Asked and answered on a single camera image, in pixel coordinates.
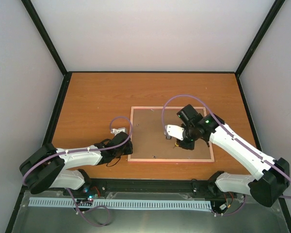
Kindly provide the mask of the pink picture frame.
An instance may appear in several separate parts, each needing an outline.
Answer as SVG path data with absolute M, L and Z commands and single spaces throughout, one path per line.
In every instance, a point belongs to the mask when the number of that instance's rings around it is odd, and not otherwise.
M 212 144 L 203 140 L 195 142 L 194 150 L 176 146 L 176 139 L 166 139 L 162 128 L 161 106 L 133 106 L 131 141 L 133 154 L 129 162 L 147 163 L 213 163 Z

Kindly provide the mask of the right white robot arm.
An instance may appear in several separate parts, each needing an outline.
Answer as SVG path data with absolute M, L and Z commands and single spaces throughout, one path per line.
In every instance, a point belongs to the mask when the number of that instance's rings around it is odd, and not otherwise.
M 249 171 L 249 175 L 220 172 L 214 183 L 221 192 L 250 195 L 259 204 L 271 207 L 289 187 L 288 161 L 276 160 L 253 147 L 217 115 L 202 116 L 188 104 L 177 116 L 182 124 L 167 125 L 165 129 L 179 147 L 193 150 L 195 142 L 202 139 L 223 149 Z

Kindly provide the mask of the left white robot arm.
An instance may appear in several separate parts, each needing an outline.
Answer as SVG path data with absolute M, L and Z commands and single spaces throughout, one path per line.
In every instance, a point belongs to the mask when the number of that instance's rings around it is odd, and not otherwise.
M 40 194 L 50 188 L 68 188 L 84 196 L 93 185 L 81 166 L 107 165 L 132 153 L 130 135 L 125 132 L 85 148 L 61 149 L 48 143 L 25 160 L 19 171 L 23 184 L 32 194 Z

